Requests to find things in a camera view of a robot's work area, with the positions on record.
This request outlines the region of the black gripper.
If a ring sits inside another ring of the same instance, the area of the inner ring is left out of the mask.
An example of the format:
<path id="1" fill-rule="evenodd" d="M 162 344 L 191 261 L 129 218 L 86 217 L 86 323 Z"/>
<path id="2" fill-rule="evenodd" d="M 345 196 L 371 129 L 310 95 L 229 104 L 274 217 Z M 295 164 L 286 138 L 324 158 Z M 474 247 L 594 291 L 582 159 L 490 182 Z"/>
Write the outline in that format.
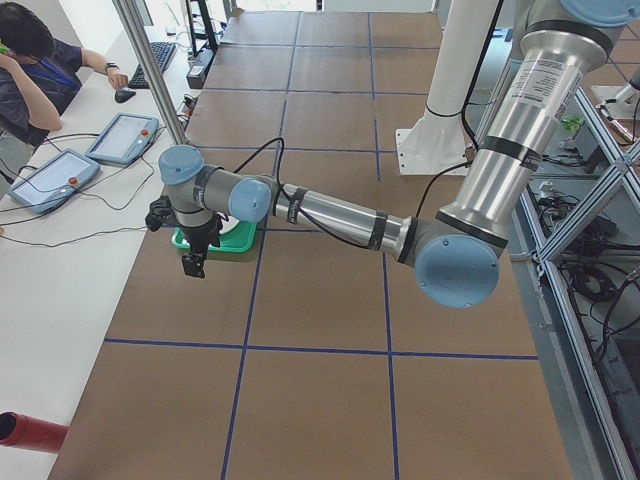
<path id="1" fill-rule="evenodd" d="M 177 221 L 189 243 L 189 252 L 181 257 L 183 271 L 187 276 L 204 278 L 209 246 L 220 246 L 221 219 L 215 211 L 198 210 L 178 212 Z"/>

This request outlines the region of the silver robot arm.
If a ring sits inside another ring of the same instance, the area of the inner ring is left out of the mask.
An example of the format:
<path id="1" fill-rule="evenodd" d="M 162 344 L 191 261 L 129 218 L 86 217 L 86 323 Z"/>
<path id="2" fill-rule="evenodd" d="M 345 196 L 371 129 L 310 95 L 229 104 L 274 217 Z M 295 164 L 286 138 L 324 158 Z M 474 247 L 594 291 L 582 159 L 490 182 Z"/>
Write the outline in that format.
<path id="1" fill-rule="evenodd" d="M 582 80 L 607 62 L 622 30 L 639 16 L 635 1 L 518 2 L 505 74 L 474 137 L 474 157 L 465 160 L 466 105 L 501 8 L 498 1 L 451 4 L 424 114 L 396 131 L 401 175 L 463 178 L 433 220 L 399 218 L 283 183 L 278 175 L 229 171 L 207 164 L 196 148 L 177 145 L 160 156 L 165 192 L 151 203 L 147 227 L 180 229 L 189 245 L 183 270 L 203 277 L 225 218 L 256 223 L 271 215 L 390 254 L 440 305 L 482 303 L 498 283 L 506 221 Z"/>

